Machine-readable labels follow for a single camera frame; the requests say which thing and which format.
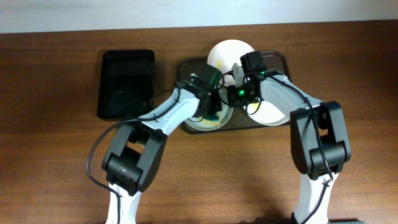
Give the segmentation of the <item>pink plate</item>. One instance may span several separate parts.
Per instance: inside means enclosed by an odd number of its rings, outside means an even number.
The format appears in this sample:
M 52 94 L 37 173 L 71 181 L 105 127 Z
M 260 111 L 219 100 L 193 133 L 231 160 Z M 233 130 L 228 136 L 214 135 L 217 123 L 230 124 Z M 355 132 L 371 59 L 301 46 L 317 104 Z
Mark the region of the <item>pink plate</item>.
M 249 44 L 241 40 L 224 40 L 211 49 L 207 64 L 216 67 L 222 73 L 230 72 L 234 63 L 242 66 L 240 58 L 253 51 L 254 49 Z M 227 86 L 235 85 L 233 74 L 225 75 L 224 80 Z

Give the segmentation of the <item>white cream plate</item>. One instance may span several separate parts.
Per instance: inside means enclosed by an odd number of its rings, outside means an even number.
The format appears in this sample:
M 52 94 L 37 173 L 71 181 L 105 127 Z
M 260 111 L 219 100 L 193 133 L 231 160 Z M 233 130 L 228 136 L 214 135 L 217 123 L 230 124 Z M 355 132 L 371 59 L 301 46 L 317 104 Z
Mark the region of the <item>white cream plate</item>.
M 245 105 L 243 110 L 252 120 L 266 126 L 278 126 L 289 121 L 279 109 L 267 101 Z

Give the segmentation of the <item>green and yellow sponge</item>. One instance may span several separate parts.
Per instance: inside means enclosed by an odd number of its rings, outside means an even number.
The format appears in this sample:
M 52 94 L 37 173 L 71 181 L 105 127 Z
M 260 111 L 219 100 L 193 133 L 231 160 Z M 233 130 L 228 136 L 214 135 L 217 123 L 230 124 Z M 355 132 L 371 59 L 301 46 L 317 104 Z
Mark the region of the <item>green and yellow sponge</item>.
M 223 115 L 222 114 L 207 114 L 205 115 L 205 117 L 203 118 L 203 123 L 205 125 L 209 125 L 209 126 L 218 126 L 221 124 L 221 120 L 223 119 Z

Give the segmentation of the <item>light blue plate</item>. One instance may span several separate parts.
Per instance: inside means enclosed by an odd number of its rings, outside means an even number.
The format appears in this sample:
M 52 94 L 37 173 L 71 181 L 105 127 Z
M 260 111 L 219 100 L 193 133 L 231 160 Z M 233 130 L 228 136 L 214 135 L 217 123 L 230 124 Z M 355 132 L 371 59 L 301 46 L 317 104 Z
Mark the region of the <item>light blue plate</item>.
M 233 108 L 221 103 L 222 110 L 215 115 L 199 116 L 197 118 L 188 118 L 185 120 L 187 125 L 199 131 L 214 131 L 224 126 L 233 114 Z

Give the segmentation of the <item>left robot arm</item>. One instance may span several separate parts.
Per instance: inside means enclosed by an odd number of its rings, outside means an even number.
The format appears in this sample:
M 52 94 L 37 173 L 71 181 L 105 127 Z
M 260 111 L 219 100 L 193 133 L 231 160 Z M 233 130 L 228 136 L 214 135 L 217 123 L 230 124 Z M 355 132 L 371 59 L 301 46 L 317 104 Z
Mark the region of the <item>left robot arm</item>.
M 209 112 L 222 73 L 205 65 L 176 83 L 154 110 L 113 126 L 115 134 L 102 161 L 111 192 L 107 223 L 134 223 L 139 197 L 159 170 L 168 136 L 186 119 Z

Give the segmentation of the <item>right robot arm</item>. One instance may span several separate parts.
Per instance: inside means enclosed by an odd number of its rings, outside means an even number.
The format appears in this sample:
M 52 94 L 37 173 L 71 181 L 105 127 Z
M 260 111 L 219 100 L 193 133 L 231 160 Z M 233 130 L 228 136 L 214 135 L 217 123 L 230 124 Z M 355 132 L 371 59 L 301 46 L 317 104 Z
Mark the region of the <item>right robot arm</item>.
M 228 86 L 231 107 L 263 101 L 274 105 L 290 121 L 292 160 L 300 172 L 298 204 L 292 223 L 328 223 L 332 187 L 351 158 L 343 109 L 296 87 L 283 71 L 268 69 L 259 51 L 240 58 L 242 84 Z

